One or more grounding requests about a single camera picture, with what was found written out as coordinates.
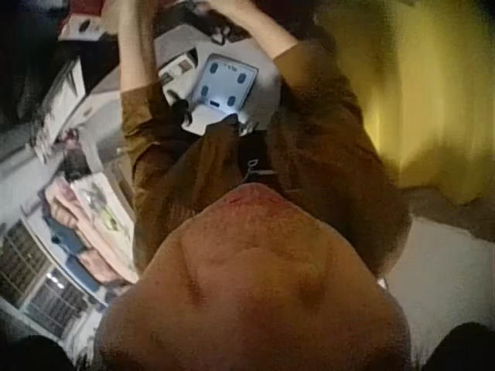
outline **yellow wall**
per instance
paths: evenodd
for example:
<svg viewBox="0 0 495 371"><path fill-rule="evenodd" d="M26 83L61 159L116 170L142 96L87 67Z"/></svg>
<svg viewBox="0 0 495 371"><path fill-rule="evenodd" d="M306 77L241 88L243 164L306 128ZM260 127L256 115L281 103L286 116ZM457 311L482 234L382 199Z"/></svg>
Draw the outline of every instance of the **yellow wall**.
<svg viewBox="0 0 495 371"><path fill-rule="evenodd" d="M435 186L455 203L493 173L493 30L472 3L341 0L319 15L398 184Z"/></svg>

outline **person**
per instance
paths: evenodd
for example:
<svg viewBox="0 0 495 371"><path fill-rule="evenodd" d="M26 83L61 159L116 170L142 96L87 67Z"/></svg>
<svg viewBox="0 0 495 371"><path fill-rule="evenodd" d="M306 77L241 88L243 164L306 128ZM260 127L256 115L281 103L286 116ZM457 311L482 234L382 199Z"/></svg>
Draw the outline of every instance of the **person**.
<svg viewBox="0 0 495 371"><path fill-rule="evenodd" d="M141 276L98 329L100 362L139 370L408 368L405 317L377 284L400 256L408 208L335 56L298 41L249 0L210 6L273 59L282 104L265 133L239 138L232 116L203 137L184 131L157 76L157 5L122 4L122 129Z"/></svg>

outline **hand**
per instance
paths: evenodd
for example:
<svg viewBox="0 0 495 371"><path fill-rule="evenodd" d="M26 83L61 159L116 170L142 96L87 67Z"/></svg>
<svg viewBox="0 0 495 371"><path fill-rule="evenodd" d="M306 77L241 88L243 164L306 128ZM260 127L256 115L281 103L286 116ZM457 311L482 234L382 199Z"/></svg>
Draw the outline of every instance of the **hand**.
<svg viewBox="0 0 495 371"><path fill-rule="evenodd" d="M240 23L243 17L259 12L252 0L209 0L212 9L225 15L236 23Z"/></svg>

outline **sleeve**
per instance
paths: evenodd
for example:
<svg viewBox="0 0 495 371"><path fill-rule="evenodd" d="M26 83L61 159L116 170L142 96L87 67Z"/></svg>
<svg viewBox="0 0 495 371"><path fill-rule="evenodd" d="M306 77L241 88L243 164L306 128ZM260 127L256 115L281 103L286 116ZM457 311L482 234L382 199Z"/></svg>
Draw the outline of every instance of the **sleeve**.
<svg viewBox="0 0 495 371"><path fill-rule="evenodd" d="M121 102L136 204L198 137L182 129L183 116L169 106L160 82L123 93Z"/></svg>
<svg viewBox="0 0 495 371"><path fill-rule="evenodd" d="M275 64L290 90L288 107L272 125L281 183L303 192L306 211L336 228L383 277L400 256L411 221L347 78L335 56L314 42L298 44Z"/></svg>
<svg viewBox="0 0 495 371"><path fill-rule="evenodd" d="M356 124L362 124L357 98L349 80L336 64L336 58L316 41L294 46L275 60L291 92L290 107L306 116L317 117L346 111Z"/></svg>

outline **floor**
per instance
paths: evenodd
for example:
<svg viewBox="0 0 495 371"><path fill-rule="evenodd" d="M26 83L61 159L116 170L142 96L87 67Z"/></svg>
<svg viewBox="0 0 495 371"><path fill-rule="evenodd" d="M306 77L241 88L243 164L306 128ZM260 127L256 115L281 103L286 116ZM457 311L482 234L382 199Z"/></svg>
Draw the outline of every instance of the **floor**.
<svg viewBox="0 0 495 371"><path fill-rule="evenodd" d="M495 329L495 244L464 230L415 219L404 254L387 278L424 362L457 325Z"/></svg>

